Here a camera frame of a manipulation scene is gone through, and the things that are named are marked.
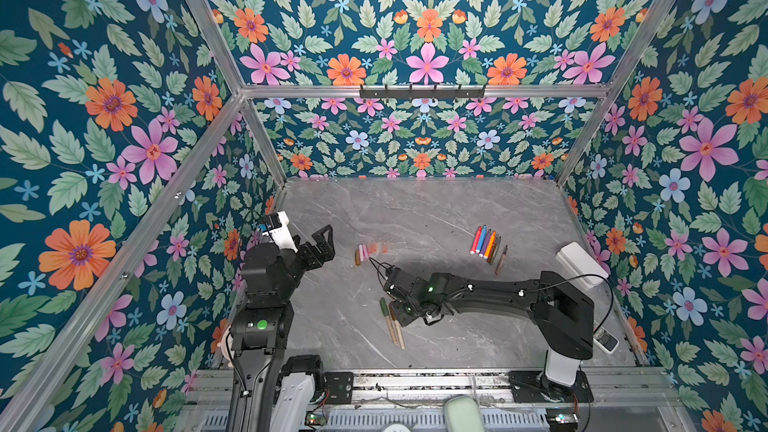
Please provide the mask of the purple marker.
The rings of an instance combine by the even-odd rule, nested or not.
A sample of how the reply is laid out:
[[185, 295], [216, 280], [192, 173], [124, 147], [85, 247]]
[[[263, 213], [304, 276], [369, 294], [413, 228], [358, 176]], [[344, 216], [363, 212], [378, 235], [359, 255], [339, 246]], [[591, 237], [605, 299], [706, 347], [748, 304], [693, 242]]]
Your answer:
[[484, 236], [483, 242], [481, 244], [481, 248], [479, 249], [479, 253], [478, 253], [480, 257], [486, 258], [486, 251], [490, 244], [492, 233], [493, 231], [490, 228], [486, 228], [486, 234]]

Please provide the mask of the orange marker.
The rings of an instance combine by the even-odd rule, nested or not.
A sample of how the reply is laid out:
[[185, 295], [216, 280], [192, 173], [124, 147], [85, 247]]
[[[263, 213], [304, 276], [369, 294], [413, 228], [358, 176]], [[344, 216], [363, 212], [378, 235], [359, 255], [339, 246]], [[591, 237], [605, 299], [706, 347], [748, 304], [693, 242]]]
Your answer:
[[491, 256], [491, 253], [492, 253], [492, 250], [493, 250], [494, 244], [495, 244], [495, 242], [496, 242], [496, 238], [497, 238], [497, 232], [496, 232], [496, 231], [493, 231], [493, 232], [492, 232], [492, 233], [489, 235], [488, 244], [487, 244], [487, 246], [486, 246], [486, 247], [485, 247], [485, 249], [484, 249], [484, 254], [483, 254], [483, 257], [484, 257], [484, 259], [485, 259], [485, 260], [489, 260], [489, 259], [490, 259], [490, 256]]

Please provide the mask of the blue marker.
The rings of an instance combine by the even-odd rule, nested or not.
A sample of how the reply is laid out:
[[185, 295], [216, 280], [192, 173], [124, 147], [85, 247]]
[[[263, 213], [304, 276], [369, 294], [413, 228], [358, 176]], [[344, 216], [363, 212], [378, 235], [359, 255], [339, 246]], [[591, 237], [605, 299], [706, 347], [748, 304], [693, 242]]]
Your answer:
[[478, 245], [478, 251], [477, 251], [476, 255], [478, 255], [478, 253], [479, 253], [479, 249], [481, 248], [481, 244], [482, 244], [482, 242], [483, 242], [483, 239], [484, 239], [484, 236], [485, 236], [485, 234], [486, 234], [486, 228], [487, 228], [487, 226], [486, 226], [486, 225], [483, 225], [483, 226], [484, 226], [484, 230], [483, 230], [483, 234], [482, 234], [482, 237], [481, 237], [481, 239], [480, 239], [480, 242], [479, 242], [479, 245]]

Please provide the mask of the pink highlighter marker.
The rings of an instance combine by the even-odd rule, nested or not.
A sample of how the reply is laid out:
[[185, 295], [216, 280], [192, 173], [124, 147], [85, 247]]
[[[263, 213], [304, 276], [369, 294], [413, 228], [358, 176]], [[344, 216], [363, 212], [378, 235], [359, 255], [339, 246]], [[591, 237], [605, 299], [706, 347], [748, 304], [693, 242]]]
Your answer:
[[472, 254], [472, 255], [476, 254], [477, 251], [478, 251], [478, 245], [479, 245], [480, 239], [482, 237], [483, 230], [484, 230], [484, 226], [479, 226], [477, 228], [475, 234], [474, 234], [473, 242], [472, 242], [471, 248], [469, 250], [469, 253]]

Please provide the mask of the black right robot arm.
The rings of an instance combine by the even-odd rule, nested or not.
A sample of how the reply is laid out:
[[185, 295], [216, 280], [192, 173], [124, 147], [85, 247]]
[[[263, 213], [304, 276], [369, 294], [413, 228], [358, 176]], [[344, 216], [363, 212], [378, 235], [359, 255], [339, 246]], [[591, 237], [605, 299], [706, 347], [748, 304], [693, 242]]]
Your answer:
[[395, 319], [425, 325], [448, 315], [486, 314], [530, 320], [548, 345], [544, 370], [529, 383], [519, 382], [554, 401], [574, 389], [581, 364], [593, 358], [594, 302], [571, 279], [543, 271], [537, 279], [502, 282], [434, 273], [424, 279], [403, 269], [384, 268], [384, 292]]

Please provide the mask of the brown cap beige pen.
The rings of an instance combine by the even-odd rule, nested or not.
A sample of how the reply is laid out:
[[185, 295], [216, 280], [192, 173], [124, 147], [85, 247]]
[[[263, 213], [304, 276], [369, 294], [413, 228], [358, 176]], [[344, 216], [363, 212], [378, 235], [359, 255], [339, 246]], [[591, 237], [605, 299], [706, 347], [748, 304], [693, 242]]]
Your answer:
[[394, 311], [392, 306], [389, 306], [389, 311], [390, 311], [390, 318], [391, 318], [391, 320], [393, 322], [393, 327], [394, 327], [394, 331], [395, 331], [395, 341], [396, 341], [397, 345], [402, 350], [404, 350], [406, 348], [406, 345], [405, 345], [405, 341], [404, 341], [404, 337], [403, 337], [403, 334], [402, 334], [402, 329], [401, 329], [400, 323], [399, 323], [399, 321], [398, 321], [398, 319], [396, 317], [395, 311]]

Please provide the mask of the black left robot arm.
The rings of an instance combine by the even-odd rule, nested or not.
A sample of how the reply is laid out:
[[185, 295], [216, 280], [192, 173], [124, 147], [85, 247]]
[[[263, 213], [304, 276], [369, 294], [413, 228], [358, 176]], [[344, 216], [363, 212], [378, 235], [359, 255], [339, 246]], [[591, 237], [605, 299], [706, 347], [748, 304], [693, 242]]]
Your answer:
[[335, 258], [327, 225], [303, 242], [281, 229], [246, 252], [245, 302], [222, 341], [235, 376], [229, 431], [298, 431], [309, 406], [322, 401], [327, 385], [317, 355], [286, 356], [294, 319], [291, 297], [306, 272]]

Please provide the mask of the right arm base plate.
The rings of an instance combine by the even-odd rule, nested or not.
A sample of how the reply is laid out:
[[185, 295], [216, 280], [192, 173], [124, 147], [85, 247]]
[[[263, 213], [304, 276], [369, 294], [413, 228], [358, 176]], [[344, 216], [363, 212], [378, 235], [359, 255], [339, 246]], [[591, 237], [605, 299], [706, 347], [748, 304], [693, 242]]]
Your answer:
[[510, 390], [516, 403], [588, 403], [594, 400], [586, 374], [576, 373], [576, 381], [566, 387], [547, 379], [543, 371], [519, 370], [507, 374]]

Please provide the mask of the brown pen clear grip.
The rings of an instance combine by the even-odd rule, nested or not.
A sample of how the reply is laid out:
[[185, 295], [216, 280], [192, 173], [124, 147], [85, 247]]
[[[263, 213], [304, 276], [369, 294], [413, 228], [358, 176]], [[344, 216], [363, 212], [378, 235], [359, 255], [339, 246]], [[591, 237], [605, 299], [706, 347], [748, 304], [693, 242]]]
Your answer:
[[488, 258], [487, 258], [488, 264], [493, 264], [493, 262], [495, 260], [495, 257], [496, 257], [496, 254], [497, 254], [497, 250], [498, 250], [498, 248], [500, 246], [500, 243], [501, 243], [501, 239], [502, 239], [502, 237], [501, 237], [500, 234], [497, 234], [495, 236], [493, 247], [491, 248], [491, 250], [489, 252], [489, 255], [488, 255]]

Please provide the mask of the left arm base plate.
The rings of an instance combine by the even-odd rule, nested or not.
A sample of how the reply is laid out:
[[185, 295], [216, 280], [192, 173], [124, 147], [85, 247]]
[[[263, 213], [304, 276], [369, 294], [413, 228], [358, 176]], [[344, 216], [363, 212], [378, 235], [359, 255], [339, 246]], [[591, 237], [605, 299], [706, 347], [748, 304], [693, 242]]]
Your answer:
[[349, 371], [326, 372], [326, 405], [349, 405], [352, 403], [355, 374]]

